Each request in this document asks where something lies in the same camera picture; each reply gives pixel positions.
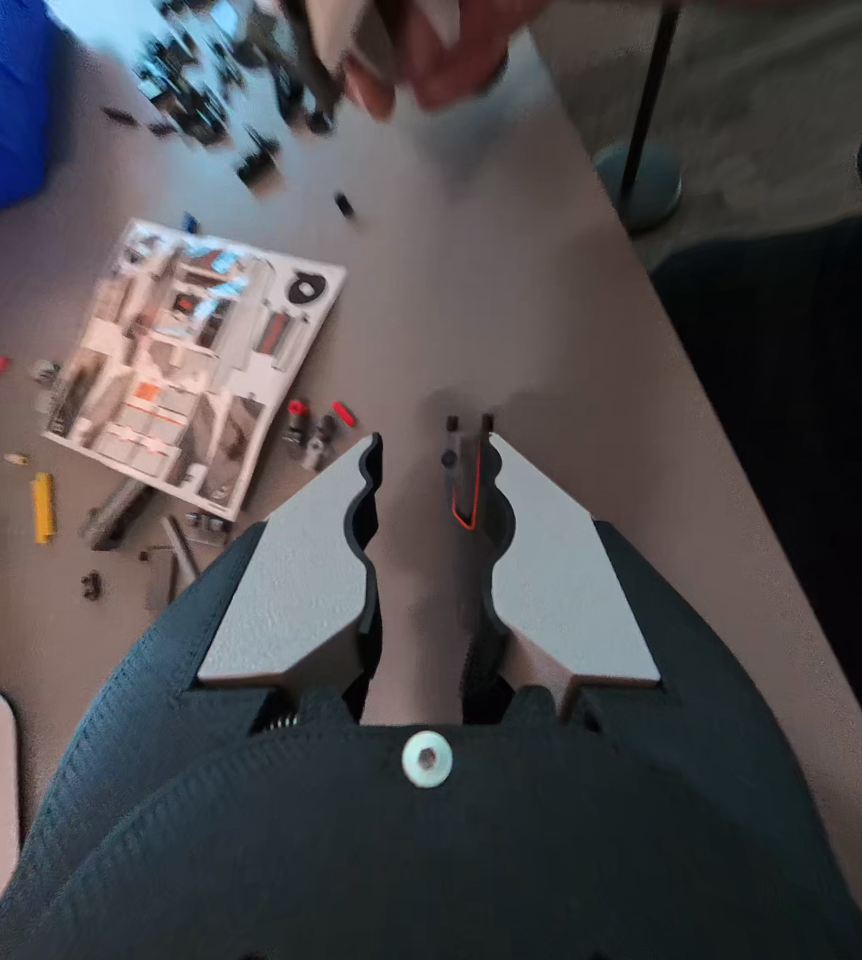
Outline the lego sticker sheet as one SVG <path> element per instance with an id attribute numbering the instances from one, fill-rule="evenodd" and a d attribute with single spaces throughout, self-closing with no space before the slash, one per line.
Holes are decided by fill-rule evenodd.
<path id="1" fill-rule="evenodd" d="M 343 266 L 142 219 L 98 277 L 42 436 L 233 522 Z"/>

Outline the dark grey flat lego panel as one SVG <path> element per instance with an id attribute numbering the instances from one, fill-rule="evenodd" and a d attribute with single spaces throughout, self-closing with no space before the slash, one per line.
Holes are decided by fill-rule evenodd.
<path id="1" fill-rule="evenodd" d="M 157 616 L 176 594 L 176 558 L 171 547 L 154 545 L 139 554 L 139 561 L 148 571 L 145 610 Z"/>

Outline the black pole stand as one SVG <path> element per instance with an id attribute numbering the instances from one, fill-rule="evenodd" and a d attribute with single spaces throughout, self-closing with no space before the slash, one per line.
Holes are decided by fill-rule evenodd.
<path id="1" fill-rule="evenodd" d="M 681 13 L 678 2 L 661 7 L 634 125 L 627 141 L 617 141 L 593 158 L 595 173 L 629 236 L 649 234 L 677 212 L 683 192 L 680 164 L 650 138 L 653 115 L 664 82 Z"/>

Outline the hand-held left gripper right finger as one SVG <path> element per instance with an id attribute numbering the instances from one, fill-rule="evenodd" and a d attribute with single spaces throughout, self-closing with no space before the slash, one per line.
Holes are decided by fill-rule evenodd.
<path id="1" fill-rule="evenodd" d="M 592 513 L 496 432 L 480 443 L 487 550 L 474 720 L 540 687 L 559 719 L 584 688 L 655 690 L 661 674 Z"/>

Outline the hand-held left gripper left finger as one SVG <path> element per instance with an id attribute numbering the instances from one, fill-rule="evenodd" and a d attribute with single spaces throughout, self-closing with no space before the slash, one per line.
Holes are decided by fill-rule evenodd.
<path id="1" fill-rule="evenodd" d="M 384 445 L 372 433 L 270 513 L 197 671 L 206 686 L 368 684 L 382 651 L 376 572 Z"/>

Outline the pile of black lego pieces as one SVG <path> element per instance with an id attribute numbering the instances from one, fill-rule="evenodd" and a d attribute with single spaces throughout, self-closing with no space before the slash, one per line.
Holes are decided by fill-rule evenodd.
<path id="1" fill-rule="evenodd" d="M 140 121 L 118 106 L 102 116 L 154 137 L 182 137 L 204 149 L 232 141 L 230 108 L 251 73 L 267 75 L 273 102 L 289 129 L 328 138 L 336 126 L 340 77 L 328 68 L 313 31 L 312 4 L 154 2 L 170 32 L 149 35 L 133 64 L 136 88 L 158 118 Z"/>

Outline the grey connector with red axle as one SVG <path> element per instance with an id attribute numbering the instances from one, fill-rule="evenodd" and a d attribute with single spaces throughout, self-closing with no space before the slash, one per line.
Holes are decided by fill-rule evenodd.
<path id="1" fill-rule="evenodd" d="M 283 441 L 290 456 L 295 460 L 304 456 L 310 419 L 311 411 L 306 402 L 299 398 L 293 398 L 288 402 Z"/>

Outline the light grey lego connector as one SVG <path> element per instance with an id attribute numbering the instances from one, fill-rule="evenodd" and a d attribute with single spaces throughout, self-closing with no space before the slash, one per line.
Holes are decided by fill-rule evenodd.
<path id="1" fill-rule="evenodd" d="M 302 466 L 306 471 L 316 474 L 326 466 L 338 430 L 338 420 L 332 413 L 319 419 L 305 446 Z"/>

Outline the long grey lego axle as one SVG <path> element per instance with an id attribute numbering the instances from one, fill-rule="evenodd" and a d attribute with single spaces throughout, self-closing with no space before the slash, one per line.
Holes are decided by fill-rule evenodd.
<path id="1" fill-rule="evenodd" d="M 197 560 L 174 517 L 166 514 L 161 517 L 160 523 L 173 553 L 176 564 L 175 592 L 180 594 L 197 581 L 199 577 Z"/>

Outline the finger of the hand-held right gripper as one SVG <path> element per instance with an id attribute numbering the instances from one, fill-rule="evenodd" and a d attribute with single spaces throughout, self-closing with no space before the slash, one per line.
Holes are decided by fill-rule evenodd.
<path id="1" fill-rule="evenodd" d="M 415 1 L 435 35 L 446 50 L 461 38 L 461 1 Z"/>
<path id="2" fill-rule="evenodd" d="M 297 75 L 319 110 L 334 109 L 342 97 L 348 61 L 363 66 L 380 83 L 396 81 L 396 54 L 372 1 L 286 1 Z"/>

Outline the grey cylindrical lego panel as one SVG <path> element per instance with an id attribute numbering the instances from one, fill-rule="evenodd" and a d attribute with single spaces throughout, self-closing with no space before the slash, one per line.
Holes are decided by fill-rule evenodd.
<path id="1" fill-rule="evenodd" d="M 89 510 L 78 536 L 91 551 L 118 549 L 154 493 L 152 486 L 135 478 L 125 478 L 100 506 Z"/>

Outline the yellow lego beam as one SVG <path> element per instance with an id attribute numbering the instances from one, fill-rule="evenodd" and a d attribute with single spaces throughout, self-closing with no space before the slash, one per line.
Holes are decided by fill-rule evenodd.
<path id="1" fill-rule="evenodd" d="M 53 477 L 46 472 L 37 472 L 30 482 L 34 542 L 39 546 L 49 544 L 56 530 Z"/>

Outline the grey pointed lego panel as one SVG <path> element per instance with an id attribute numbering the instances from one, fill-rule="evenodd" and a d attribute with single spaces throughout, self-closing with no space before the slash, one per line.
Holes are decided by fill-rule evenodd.
<path id="1" fill-rule="evenodd" d="M 445 419 L 444 448 L 440 462 L 444 469 L 445 501 L 451 518 L 466 532 L 475 532 L 483 503 L 484 446 L 494 428 L 494 414 L 485 412 L 477 431 L 462 428 L 461 418 Z"/>

